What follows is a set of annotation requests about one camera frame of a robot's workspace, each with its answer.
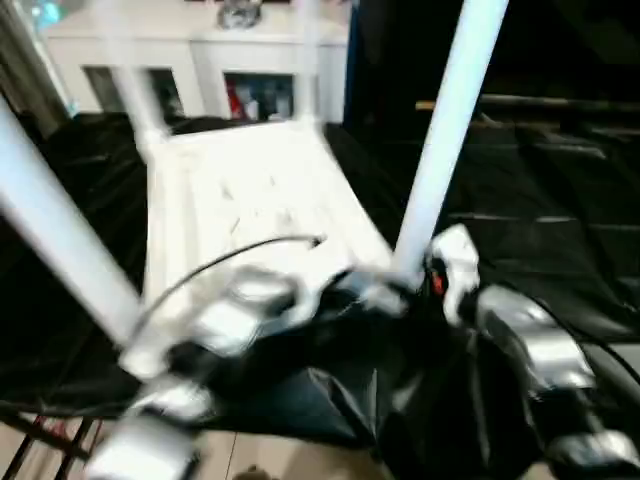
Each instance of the black plastic sheet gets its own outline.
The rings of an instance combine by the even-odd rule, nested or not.
[[[237,123],[199,118],[177,120],[173,128],[187,133],[232,125]],[[393,244],[421,143],[362,133],[356,140],[335,126],[325,134],[365,210]],[[146,170],[127,119],[80,115],[41,148],[140,288]],[[627,138],[586,132],[472,128],[438,228],[468,227],[485,281],[533,296],[585,335],[635,341],[638,151]],[[3,225],[0,232],[0,407],[54,416],[119,415],[138,382],[118,368],[118,352],[11,228]],[[335,349],[340,360],[323,357],[234,402],[204,426],[365,446],[407,475],[416,468],[478,473],[464,344],[450,338],[441,315],[424,308],[406,324],[381,327],[388,329],[381,334],[383,345],[373,335],[371,342],[360,338],[365,351]]]

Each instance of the white countertop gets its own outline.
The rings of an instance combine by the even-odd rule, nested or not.
[[[183,0],[125,0],[123,16],[134,39],[193,40],[245,43],[295,43],[296,16],[290,5],[265,4],[262,19],[247,30],[224,30],[217,26],[219,3]],[[346,45],[349,36],[350,4],[323,2],[321,6],[320,44]],[[71,13],[60,23],[47,28],[47,39],[98,37],[88,6]]]

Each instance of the wire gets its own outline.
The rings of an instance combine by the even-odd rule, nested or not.
[[[272,243],[279,243],[279,242],[309,242],[311,244],[311,248],[315,248],[318,245],[320,245],[322,242],[324,241],[323,237],[318,237],[315,235],[287,235],[287,236],[282,236],[282,237],[276,237],[276,238],[270,238],[269,240],[263,240],[261,242],[256,242],[256,243],[252,243],[249,244],[245,247],[241,247],[238,248],[232,252],[226,253],[224,255],[219,256],[218,258],[215,258],[207,263],[204,263],[202,265],[200,265],[198,268],[196,268],[195,270],[192,270],[191,272],[187,273],[184,277],[182,277],[180,280],[178,280],[177,282],[175,282],[173,285],[171,285],[169,288],[167,288],[164,292],[162,292],[162,294],[156,298],[154,300],[154,302],[151,304],[151,306],[149,308],[147,308],[147,310],[145,310],[142,315],[140,315],[140,318],[138,319],[135,331],[132,335],[132,341],[131,343],[133,343],[135,341],[135,339],[138,337],[138,334],[142,331],[142,329],[149,323],[149,319],[151,318],[151,315],[153,315],[153,313],[155,311],[157,311],[162,304],[164,304],[164,302],[167,301],[167,299],[173,295],[177,290],[179,290],[182,286],[184,286],[186,283],[188,283],[190,280],[192,280],[193,278],[197,277],[198,275],[200,275],[202,272],[204,272],[205,270],[208,270],[212,267],[215,267],[216,265],[219,265],[222,262],[225,262],[233,257],[236,257],[242,253],[246,253],[249,250],[253,250],[255,248],[259,248],[259,247],[264,247],[265,245],[270,245]]]

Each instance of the white pole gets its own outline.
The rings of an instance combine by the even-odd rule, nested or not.
[[[442,209],[509,0],[465,0],[394,254],[413,280]]]
[[[128,341],[140,312],[136,291],[3,99],[0,210],[111,339]]]
[[[92,0],[92,13],[114,67],[112,74],[118,92],[131,118],[136,145],[148,163],[147,144],[162,141],[167,135],[167,126],[151,90],[150,80],[136,62],[136,44],[131,38],[129,20],[122,13],[122,5],[122,0]]]
[[[295,0],[297,71],[294,78],[295,116],[314,121],[318,89],[319,0]]]

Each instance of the red object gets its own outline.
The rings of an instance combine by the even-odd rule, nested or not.
[[[433,291],[438,296],[444,295],[444,283],[442,282],[442,278],[438,276],[437,273],[433,272],[431,274],[431,280],[433,285]]]
[[[229,108],[231,109],[231,118],[244,119],[247,118],[247,114],[244,111],[244,106],[236,94],[236,89],[228,85],[227,96],[229,97]]]

